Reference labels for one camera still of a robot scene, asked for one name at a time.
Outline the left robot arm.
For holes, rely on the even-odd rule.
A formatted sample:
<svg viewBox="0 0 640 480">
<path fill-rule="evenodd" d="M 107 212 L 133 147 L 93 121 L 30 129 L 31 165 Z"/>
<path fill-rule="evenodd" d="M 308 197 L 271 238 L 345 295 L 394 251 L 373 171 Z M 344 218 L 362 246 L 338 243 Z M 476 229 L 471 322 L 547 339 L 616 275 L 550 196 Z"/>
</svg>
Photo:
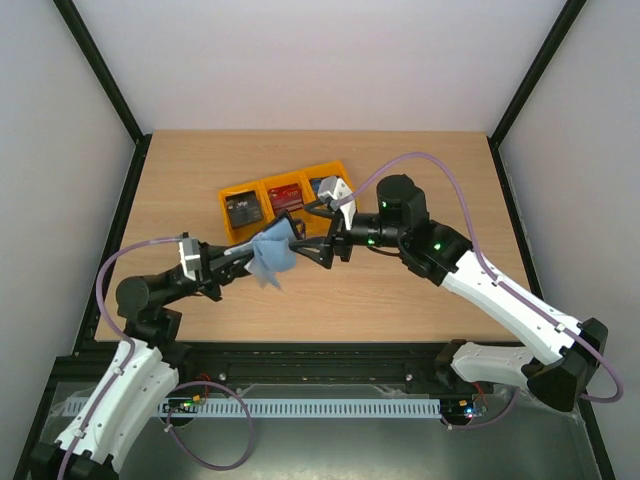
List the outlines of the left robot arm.
<svg viewBox="0 0 640 480">
<path fill-rule="evenodd" d="M 70 424 L 30 455 L 34 479 L 116 479 L 132 446 L 167 395 L 190 388 L 190 349 L 177 342 L 181 313 L 169 304 L 201 294 L 221 298 L 223 286 L 247 275 L 248 247 L 212 246 L 184 235 L 173 238 L 179 263 L 155 275 L 131 276 L 116 289 L 124 327 L 105 373 Z"/>
</svg>

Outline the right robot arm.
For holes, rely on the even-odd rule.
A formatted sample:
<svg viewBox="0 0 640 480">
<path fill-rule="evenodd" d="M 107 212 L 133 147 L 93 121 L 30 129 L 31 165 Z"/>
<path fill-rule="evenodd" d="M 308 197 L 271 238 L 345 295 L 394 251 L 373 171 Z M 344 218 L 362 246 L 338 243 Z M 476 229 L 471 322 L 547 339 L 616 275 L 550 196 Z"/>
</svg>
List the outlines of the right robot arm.
<svg viewBox="0 0 640 480">
<path fill-rule="evenodd" d="M 424 191 L 408 176 L 378 182 L 375 213 L 358 212 L 350 192 L 339 177 L 321 182 L 317 200 L 304 209 L 328 219 L 328 233 L 295 242 L 295 252 L 330 268 L 334 258 L 348 261 L 355 246 L 397 249 L 410 272 L 471 302 L 521 343 L 450 342 L 436 367 L 443 389 L 498 383 L 524 389 L 560 412 L 574 408 L 601 363 L 608 338 L 601 321 L 561 312 L 504 275 L 468 238 L 431 219 Z"/>
</svg>

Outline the black VIP card stack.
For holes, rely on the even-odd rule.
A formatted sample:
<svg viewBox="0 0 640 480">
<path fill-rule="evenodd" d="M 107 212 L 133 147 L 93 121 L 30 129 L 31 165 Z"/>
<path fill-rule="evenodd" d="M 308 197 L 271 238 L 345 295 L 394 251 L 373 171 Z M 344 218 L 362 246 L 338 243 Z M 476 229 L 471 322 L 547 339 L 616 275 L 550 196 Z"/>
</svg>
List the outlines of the black VIP card stack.
<svg viewBox="0 0 640 480">
<path fill-rule="evenodd" d="M 226 212 L 233 229 L 263 220 L 261 204 L 255 191 L 229 196 L 225 200 Z"/>
</svg>

